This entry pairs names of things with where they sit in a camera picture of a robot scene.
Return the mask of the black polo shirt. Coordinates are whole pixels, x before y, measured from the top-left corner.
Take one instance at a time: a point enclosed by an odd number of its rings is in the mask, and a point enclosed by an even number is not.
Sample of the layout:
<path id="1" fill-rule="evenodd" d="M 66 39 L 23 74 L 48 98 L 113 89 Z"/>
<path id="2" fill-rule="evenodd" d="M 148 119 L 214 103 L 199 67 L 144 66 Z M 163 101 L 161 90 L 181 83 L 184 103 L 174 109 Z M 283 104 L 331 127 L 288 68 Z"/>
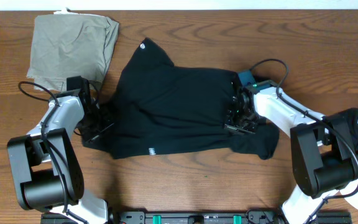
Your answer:
<path id="1" fill-rule="evenodd" d="M 254 134 L 224 129 L 235 95 L 236 73 L 174 65 L 151 39 L 144 39 L 123 69 L 103 108 L 112 126 L 89 144 L 115 159 L 230 148 L 270 159 L 279 130 L 260 125 Z"/>

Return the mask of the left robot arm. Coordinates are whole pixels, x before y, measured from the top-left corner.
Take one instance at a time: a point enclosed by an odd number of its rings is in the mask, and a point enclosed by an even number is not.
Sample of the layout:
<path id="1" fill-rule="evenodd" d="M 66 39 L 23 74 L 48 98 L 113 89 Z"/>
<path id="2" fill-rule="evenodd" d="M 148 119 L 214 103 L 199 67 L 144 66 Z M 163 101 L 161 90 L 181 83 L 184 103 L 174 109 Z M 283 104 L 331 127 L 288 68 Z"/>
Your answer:
<path id="1" fill-rule="evenodd" d="M 86 190 L 71 137 L 97 136 L 98 104 L 88 87 L 52 94 L 27 134 L 7 143 L 17 202 L 24 210 L 61 215 L 68 223 L 114 223 L 107 201 Z"/>

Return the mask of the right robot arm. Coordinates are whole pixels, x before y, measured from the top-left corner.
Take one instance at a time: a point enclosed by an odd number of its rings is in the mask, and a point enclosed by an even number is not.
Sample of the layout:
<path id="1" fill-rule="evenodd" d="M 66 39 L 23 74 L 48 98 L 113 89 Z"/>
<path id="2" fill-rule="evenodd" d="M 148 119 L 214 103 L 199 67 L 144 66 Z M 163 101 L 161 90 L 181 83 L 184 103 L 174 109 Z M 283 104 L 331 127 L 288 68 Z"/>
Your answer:
<path id="1" fill-rule="evenodd" d="M 343 116 L 309 110 L 270 80 L 232 84 L 226 130 L 257 139 L 270 121 L 290 137 L 296 188 L 282 205 L 288 223 L 311 223 L 322 206 L 351 182 L 356 187 L 347 195 L 358 192 L 358 159 Z"/>

